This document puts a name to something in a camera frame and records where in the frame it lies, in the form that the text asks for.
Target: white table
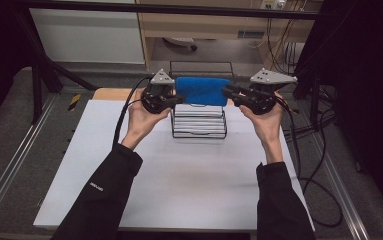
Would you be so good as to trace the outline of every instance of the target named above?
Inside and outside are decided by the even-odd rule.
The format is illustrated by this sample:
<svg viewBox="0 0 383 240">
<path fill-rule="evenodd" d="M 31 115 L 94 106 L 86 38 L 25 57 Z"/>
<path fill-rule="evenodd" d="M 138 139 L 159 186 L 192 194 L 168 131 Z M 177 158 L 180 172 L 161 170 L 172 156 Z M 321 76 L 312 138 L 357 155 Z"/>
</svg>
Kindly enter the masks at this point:
<svg viewBox="0 0 383 240">
<path fill-rule="evenodd" d="M 60 224 L 110 152 L 123 104 L 88 102 L 34 226 L 55 229 Z M 136 148 L 144 163 L 134 180 L 120 229 L 256 231 L 256 167 L 266 163 L 264 151 L 253 125 L 238 108 L 228 105 L 225 113 L 228 135 L 222 140 L 174 139 L 169 117 L 156 125 Z M 282 134 L 281 143 L 293 188 L 306 206 Z"/>
</svg>

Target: hand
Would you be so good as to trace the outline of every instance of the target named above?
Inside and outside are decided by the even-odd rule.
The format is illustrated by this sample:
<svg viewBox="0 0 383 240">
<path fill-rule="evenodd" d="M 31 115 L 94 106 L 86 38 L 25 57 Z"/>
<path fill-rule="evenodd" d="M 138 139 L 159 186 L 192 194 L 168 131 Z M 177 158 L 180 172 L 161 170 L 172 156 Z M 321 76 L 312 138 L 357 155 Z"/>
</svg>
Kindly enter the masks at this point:
<svg viewBox="0 0 383 240">
<path fill-rule="evenodd" d="M 140 100 L 144 89 L 137 89 L 134 101 Z M 165 109 L 160 114 L 149 113 L 143 106 L 141 101 L 134 102 L 129 108 L 128 132 L 123 138 L 121 144 L 131 150 L 147 136 L 154 126 L 162 119 L 169 115 L 170 108 Z"/>
<path fill-rule="evenodd" d="M 281 142 L 279 140 L 279 130 L 282 119 L 282 107 L 278 103 L 268 113 L 255 115 L 248 107 L 241 105 L 241 112 L 254 125 L 257 137 L 260 139 L 266 152 L 268 163 L 283 161 Z"/>
</svg>

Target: blue cloth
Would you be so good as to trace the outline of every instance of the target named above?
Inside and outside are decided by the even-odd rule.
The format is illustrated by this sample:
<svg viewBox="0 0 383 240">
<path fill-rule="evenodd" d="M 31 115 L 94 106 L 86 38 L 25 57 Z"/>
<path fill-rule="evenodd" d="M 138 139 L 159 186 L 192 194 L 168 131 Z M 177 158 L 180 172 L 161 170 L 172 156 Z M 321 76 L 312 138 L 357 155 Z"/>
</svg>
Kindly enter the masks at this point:
<svg viewBox="0 0 383 240">
<path fill-rule="evenodd" d="M 184 103 L 211 106 L 226 106 L 228 99 L 222 88 L 229 80 L 222 78 L 178 77 L 175 82 L 177 94 L 185 95 Z"/>
</svg>

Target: black tripod leg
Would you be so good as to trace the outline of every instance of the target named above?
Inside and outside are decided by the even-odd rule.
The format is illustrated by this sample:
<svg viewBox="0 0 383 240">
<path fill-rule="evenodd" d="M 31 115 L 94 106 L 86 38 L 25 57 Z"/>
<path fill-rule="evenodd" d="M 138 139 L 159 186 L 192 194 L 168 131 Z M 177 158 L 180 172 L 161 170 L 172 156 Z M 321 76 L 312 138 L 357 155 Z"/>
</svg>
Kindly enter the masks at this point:
<svg viewBox="0 0 383 240">
<path fill-rule="evenodd" d="M 65 77 L 69 78 L 70 80 L 74 81 L 75 83 L 81 85 L 82 87 L 88 89 L 88 90 L 97 90 L 99 87 L 96 87 L 89 82 L 83 80 L 82 78 L 74 75 L 73 73 L 69 72 L 62 66 L 58 65 L 57 63 L 53 62 L 51 59 L 47 58 L 47 61 L 50 63 L 50 65 L 59 72 L 60 74 L 64 75 Z"/>
<path fill-rule="evenodd" d="M 38 62 L 40 66 L 40 75 L 45 85 L 47 86 L 50 92 L 60 92 L 63 89 L 63 85 L 58 79 L 57 75 L 51 68 L 51 65 L 48 64 L 47 57 L 45 54 L 45 50 L 41 45 L 41 42 L 36 36 L 36 33 L 32 30 L 30 24 L 26 20 L 25 12 L 28 9 L 25 8 L 16 8 L 12 7 L 12 14 L 15 16 L 17 23 L 23 30 L 26 38 L 28 39 L 30 46 L 34 52 L 34 60 Z"/>
</svg>

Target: black sleeve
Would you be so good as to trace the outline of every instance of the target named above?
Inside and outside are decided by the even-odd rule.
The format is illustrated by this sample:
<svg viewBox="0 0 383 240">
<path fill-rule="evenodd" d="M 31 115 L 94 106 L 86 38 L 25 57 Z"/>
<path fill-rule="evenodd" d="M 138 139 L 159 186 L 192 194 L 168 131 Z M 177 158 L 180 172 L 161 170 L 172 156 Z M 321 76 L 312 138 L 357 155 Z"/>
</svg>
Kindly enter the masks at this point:
<svg viewBox="0 0 383 240">
<path fill-rule="evenodd" d="M 306 208 L 294 192 L 284 162 L 257 167 L 257 239 L 315 239 Z"/>
<path fill-rule="evenodd" d="M 122 145 L 115 146 L 85 184 L 52 239 L 115 239 L 141 164 L 138 154 Z"/>
</svg>

